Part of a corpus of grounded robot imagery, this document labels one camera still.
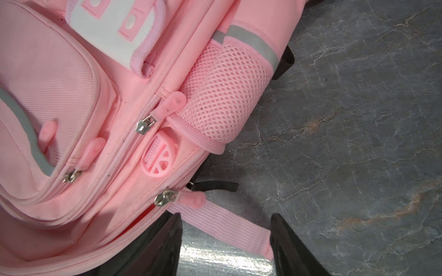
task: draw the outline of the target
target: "white patch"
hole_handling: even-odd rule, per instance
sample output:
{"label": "white patch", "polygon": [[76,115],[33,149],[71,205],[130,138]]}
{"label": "white patch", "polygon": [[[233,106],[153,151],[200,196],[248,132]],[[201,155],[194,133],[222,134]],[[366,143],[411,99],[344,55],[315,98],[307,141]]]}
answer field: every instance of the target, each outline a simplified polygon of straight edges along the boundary
{"label": "white patch", "polygon": [[113,60],[130,70],[130,59],[152,29],[155,15],[153,8],[133,41],[127,41],[118,30],[123,25],[135,0],[112,0],[100,19],[81,7],[83,0],[75,5],[70,26],[89,43]]}

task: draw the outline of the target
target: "reflective strip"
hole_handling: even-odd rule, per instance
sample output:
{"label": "reflective strip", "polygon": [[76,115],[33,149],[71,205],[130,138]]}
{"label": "reflective strip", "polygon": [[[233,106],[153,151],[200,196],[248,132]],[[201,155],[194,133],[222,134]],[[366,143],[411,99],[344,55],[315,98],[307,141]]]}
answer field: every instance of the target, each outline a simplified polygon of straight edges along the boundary
{"label": "reflective strip", "polygon": [[6,103],[6,105],[15,114],[20,124],[22,125],[23,130],[26,132],[29,140],[30,151],[35,162],[38,164],[45,175],[50,176],[55,167],[48,162],[46,157],[38,148],[37,134],[35,134],[35,130],[30,124],[29,118],[26,116],[26,113],[20,107],[20,105],[18,105],[18,103],[2,88],[0,88],[0,99],[4,103]]}
{"label": "reflective strip", "polygon": [[262,38],[244,28],[235,25],[230,25],[229,29],[227,30],[227,35],[236,38],[247,45],[250,45],[256,51],[258,51],[261,56],[270,62],[273,67],[273,72],[275,72],[279,64],[278,56]]}
{"label": "reflective strip", "polygon": [[221,45],[222,45],[222,42],[224,41],[224,37],[225,37],[225,33],[221,32],[220,30],[216,30],[212,35],[212,39]]}

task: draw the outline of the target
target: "webbing strap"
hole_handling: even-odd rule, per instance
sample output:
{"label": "webbing strap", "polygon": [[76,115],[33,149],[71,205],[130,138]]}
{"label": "webbing strap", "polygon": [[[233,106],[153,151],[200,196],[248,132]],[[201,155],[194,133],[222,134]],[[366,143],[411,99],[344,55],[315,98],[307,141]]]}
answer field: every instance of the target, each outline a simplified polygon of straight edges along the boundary
{"label": "webbing strap", "polygon": [[199,209],[171,203],[167,210],[173,214],[180,213],[185,222],[222,242],[273,260],[270,230],[253,224],[208,200]]}

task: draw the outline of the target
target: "black strap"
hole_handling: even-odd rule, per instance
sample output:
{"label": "black strap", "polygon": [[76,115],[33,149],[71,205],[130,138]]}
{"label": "black strap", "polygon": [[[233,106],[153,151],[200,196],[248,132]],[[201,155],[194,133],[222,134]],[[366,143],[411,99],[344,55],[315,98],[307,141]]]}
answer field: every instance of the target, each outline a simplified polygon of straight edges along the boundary
{"label": "black strap", "polygon": [[204,165],[206,164],[207,160],[209,160],[209,156],[202,162],[201,166],[199,166],[199,168],[196,170],[195,174],[192,176],[191,178],[191,182],[195,183],[197,177],[199,176],[199,174],[202,171],[202,168],[204,167]]}
{"label": "black strap", "polygon": [[293,55],[292,50],[287,46],[282,54],[278,67],[273,74],[272,80],[279,79],[279,77],[292,67],[293,64],[295,64],[295,56]]}
{"label": "black strap", "polygon": [[176,213],[131,262],[122,276],[175,276],[182,235],[181,215]]}
{"label": "black strap", "polygon": [[309,0],[307,3],[305,3],[304,9],[311,8],[313,6],[316,6],[317,4],[322,3],[324,0]]}
{"label": "black strap", "polygon": [[227,181],[204,181],[198,183],[189,182],[186,187],[192,191],[211,191],[211,190],[226,190],[236,192],[238,190],[238,183]]}
{"label": "black strap", "polygon": [[270,232],[278,276],[331,276],[280,214],[272,215]]}

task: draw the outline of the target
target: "marble floor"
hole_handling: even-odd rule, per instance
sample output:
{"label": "marble floor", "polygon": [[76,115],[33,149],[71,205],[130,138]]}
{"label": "marble floor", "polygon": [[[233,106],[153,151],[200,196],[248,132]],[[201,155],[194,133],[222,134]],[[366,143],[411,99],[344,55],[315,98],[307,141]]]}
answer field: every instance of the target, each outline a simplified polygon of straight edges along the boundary
{"label": "marble floor", "polygon": [[[269,227],[280,213],[332,275],[442,275],[442,2],[325,0],[239,137],[200,180]],[[276,275],[184,225],[178,275]]]}

